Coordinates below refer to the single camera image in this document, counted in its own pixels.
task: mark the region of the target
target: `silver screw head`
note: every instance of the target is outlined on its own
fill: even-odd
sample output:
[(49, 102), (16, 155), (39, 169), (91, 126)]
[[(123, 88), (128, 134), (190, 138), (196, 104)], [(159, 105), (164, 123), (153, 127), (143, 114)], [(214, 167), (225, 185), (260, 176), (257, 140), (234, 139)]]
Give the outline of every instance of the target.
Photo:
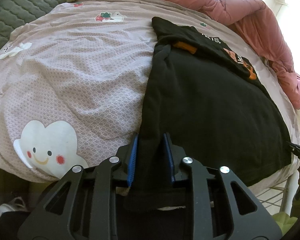
[(230, 169), (229, 169), (227, 166), (222, 166), (222, 167), (220, 168), (220, 171), (221, 171), (222, 173), (229, 173), (229, 172), (230, 172)]
[(112, 156), (112, 157), (109, 159), (109, 161), (110, 161), (111, 163), (117, 163), (117, 162), (119, 161), (119, 158), (118, 158), (117, 156)]
[(187, 164), (193, 163), (193, 159), (190, 158), (190, 157), (184, 157), (184, 158), (182, 159), (182, 161), (183, 161), (184, 163), (187, 163)]
[(76, 166), (74, 166), (74, 167), (72, 168), (72, 171), (73, 171), (74, 173), (78, 173), (78, 172), (80, 172), (81, 170), (82, 170), (82, 167), (79, 166), (79, 165), (76, 165)]

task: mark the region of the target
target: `cartoon cloud face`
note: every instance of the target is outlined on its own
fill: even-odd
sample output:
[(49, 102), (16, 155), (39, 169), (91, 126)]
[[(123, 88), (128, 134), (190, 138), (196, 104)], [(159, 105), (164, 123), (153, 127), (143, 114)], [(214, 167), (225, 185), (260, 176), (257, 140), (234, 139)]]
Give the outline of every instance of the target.
[(13, 147), (28, 168), (39, 168), (59, 179), (74, 165), (88, 167), (77, 155), (77, 135), (73, 127), (64, 121), (46, 128), (39, 121), (30, 121)]

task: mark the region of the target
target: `black t-shirt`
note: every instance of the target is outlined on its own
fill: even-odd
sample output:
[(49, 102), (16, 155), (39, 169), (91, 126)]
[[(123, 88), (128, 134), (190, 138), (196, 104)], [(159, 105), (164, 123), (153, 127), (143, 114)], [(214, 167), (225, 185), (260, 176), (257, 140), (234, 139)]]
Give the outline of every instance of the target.
[[(169, 204), (157, 194), (169, 191), (163, 153), (157, 151), (166, 132), (187, 156), (211, 168), (228, 166), (247, 186), (289, 165), (288, 129), (249, 60), (194, 27), (158, 17), (152, 26), (158, 43), (127, 206), (142, 210)], [(176, 204), (173, 197), (170, 204)]]

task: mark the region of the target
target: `sneaker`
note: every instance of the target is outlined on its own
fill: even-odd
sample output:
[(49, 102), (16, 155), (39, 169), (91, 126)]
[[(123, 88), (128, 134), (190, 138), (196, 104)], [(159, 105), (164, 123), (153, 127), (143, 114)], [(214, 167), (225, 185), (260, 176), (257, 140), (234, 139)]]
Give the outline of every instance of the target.
[(28, 211), (26, 204), (21, 197), (16, 197), (9, 203), (0, 205), (0, 217), (3, 213), (12, 211)]

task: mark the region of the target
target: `black gripper frame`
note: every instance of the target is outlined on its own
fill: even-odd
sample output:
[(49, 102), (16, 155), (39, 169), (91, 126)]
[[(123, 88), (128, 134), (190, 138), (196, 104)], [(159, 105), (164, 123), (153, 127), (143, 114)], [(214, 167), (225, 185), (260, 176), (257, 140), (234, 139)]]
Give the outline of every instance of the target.
[[(173, 187), (188, 188), (184, 240), (279, 240), (280, 228), (226, 167), (203, 166), (164, 134)], [(40, 201), (18, 232), (20, 240), (120, 240), (116, 187), (134, 178), (138, 135), (98, 166), (73, 167)], [(84, 221), (88, 221), (87, 230)]]

